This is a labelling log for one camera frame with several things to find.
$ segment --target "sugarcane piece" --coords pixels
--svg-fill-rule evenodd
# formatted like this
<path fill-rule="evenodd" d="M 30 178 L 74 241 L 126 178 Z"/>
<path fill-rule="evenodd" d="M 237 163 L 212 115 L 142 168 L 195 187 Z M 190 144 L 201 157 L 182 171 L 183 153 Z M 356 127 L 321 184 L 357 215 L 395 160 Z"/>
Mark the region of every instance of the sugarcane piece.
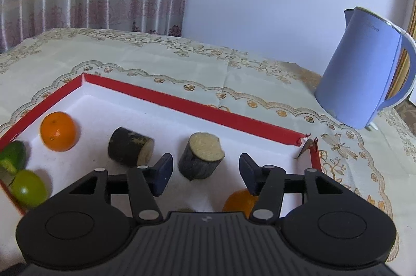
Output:
<path fill-rule="evenodd" d="M 220 139 L 209 133 L 194 133 L 188 140 L 178 168 L 188 180 L 203 180 L 211 176 L 224 159 Z"/>
<path fill-rule="evenodd" d="M 128 167 L 146 165 L 153 154 L 154 140 L 120 127 L 111 135 L 108 156 Z"/>

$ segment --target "kettle lid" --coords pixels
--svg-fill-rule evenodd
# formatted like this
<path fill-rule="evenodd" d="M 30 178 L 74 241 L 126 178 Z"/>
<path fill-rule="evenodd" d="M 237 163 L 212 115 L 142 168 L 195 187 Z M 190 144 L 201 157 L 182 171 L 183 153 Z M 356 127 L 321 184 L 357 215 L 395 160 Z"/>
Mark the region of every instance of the kettle lid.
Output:
<path fill-rule="evenodd" d="M 363 8 L 360 6 L 357 6 L 355 8 L 350 8 L 350 9 L 346 9 L 345 11 L 354 11 L 355 9 L 359 9 L 360 11 L 366 12 L 370 15 L 372 15 L 373 17 L 376 17 L 377 19 L 380 19 L 381 21 L 385 22 L 386 24 L 388 24 L 390 27 L 394 28 L 397 32 L 399 32 L 400 34 L 402 34 L 401 29 L 396 26 L 394 23 L 392 23 L 390 20 L 380 17 L 377 13 L 374 13 L 373 11 L 370 11 L 367 8 Z"/>

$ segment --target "cut sugarcane end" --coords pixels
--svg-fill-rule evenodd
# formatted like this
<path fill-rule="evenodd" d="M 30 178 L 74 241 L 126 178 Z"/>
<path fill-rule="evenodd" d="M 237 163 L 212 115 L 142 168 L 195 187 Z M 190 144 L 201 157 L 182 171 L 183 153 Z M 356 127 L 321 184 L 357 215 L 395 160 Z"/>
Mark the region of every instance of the cut sugarcane end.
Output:
<path fill-rule="evenodd" d="M 137 166 L 143 166 L 149 163 L 153 155 L 153 149 L 155 148 L 155 141 L 153 139 L 148 139 L 146 143 L 140 150 L 140 153 L 137 157 Z"/>
<path fill-rule="evenodd" d="M 201 160 L 215 162 L 224 159 L 220 139 L 209 133 L 194 133 L 189 138 L 192 152 Z"/>

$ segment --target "green lime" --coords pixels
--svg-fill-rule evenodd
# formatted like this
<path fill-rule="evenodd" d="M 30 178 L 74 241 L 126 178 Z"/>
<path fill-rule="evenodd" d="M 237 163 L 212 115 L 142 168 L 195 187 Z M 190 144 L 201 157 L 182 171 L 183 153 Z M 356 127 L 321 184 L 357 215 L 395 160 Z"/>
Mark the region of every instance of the green lime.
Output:
<path fill-rule="evenodd" d="M 37 207 L 48 198 L 45 184 L 30 170 L 17 172 L 10 189 L 14 197 L 27 207 Z"/>
<path fill-rule="evenodd" d="M 0 151 L 0 166 L 10 174 L 16 174 L 26 163 L 26 148 L 22 141 L 13 141 Z"/>

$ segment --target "blue electric kettle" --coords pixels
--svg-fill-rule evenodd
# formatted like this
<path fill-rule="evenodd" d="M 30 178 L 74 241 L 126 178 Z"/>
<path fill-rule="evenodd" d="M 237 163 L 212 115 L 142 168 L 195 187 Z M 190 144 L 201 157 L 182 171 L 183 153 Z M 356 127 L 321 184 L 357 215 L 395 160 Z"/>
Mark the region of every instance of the blue electric kettle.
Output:
<path fill-rule="evenodd" d="M 319 104 L 340 122 L 361 129 L 377 111 L 402 102 L 415 85 L 416 43 L 404 29 L 361 7 L 345 10 L 346 28 L 315 91 Z M 402 48 L 410 69 L 403 87 L 385 99 Z"/>

